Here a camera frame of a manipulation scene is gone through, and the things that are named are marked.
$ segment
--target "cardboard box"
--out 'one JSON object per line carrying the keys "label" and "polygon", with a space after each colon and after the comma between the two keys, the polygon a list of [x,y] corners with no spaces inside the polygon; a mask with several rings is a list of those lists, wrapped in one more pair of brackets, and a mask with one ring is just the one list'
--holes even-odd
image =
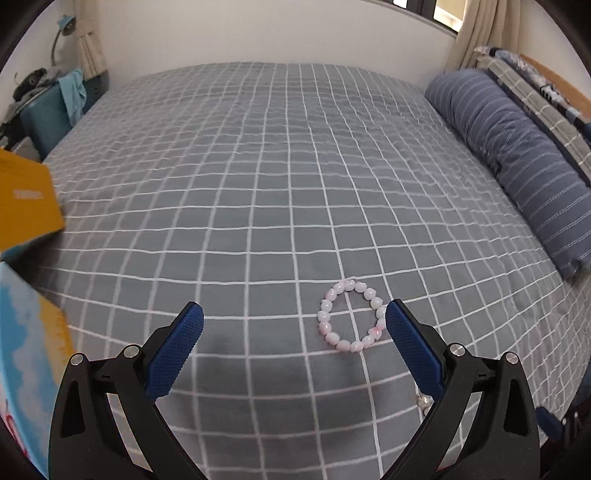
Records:
{"label": "cardboard box", "polygon": [[0,263],[0,416],[46,477],[53,408],[73,353],[62,311]]}
{"label": "cardboard box", "polygon": [[0,261],[64,227],[49,169],[0,150]]}

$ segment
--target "beaded bracelet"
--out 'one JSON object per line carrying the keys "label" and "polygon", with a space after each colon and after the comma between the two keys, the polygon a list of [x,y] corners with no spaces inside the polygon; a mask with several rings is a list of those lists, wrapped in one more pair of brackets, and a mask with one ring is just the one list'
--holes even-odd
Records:
{"label": "beaded bracelet", "polygon": [[[338,333],[332,331],[330,324],[330,311],[332,310],[333,302],[337,295],[344,291],[355,290],[357,293],[362,293],[365,300],[369,301],[369,305],[375,310],[375,317],[377,322],[374,327],[368,330],[368,334],[355,342],[343,340]],[[324,299],[320,303],[320,311],[316,314],[318,318],[318,331],[324,337],[324,341],[329,345],[334,346],[338,351],[358,353],[363,349],[371,347],[376,340],[382,336],[382,330],[386,328],[386,305],[384,301],[376,296],[376,291],[368,288],[366,283],[355,280],[340,280],[330,288],[324,295]]]}

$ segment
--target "light blue towel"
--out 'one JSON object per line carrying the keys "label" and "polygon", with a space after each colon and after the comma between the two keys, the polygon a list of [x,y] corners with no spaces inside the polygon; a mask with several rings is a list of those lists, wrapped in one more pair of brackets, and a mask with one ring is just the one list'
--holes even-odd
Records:
{"label": "light blue towel", "polygon": [[71,126],[76,125],[82,118],[82,109],[86,103],[86,88],[83,81],[84,75],[80,69],[73,70],[58,80]]}

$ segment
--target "beige curtain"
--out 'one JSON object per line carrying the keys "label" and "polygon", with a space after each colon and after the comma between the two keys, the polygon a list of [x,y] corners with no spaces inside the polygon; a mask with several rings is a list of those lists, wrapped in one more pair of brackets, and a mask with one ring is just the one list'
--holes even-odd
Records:
{"label": "beige curtain", "polygon": [[107,69],[105,56],[100,47],[99,34],[96,31],[98,28],[96,1],[74,0],[78,60],[86,80],[100,75]]}
{"label": "beige curtain", "polygon": [[476,64],[478,45],[517,50],[521,0],[467,0],[462,27],[457,34],[446,72]]}

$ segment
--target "gray checkered bed sheet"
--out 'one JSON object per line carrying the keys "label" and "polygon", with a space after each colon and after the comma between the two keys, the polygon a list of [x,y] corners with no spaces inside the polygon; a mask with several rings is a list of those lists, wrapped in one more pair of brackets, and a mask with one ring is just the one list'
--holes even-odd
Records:
{"label": "gray checkered bed sheet", "polygon": [[[321,64],[159,73],[108,93],[46,164],[67,228],[29,274],[78,350],[116,355],[203,306],[204,334],[158,406],[209,478],[378,478],[416,431],[417,389],[387,335],[349,355],[317,333],[340,278],[402,298],[474,354],[517,352],[534,404],[559,416],[585,371],[588,277],[561,280],[407,83]],[[346,339],[374,323],[358,294],[333,311]]]}

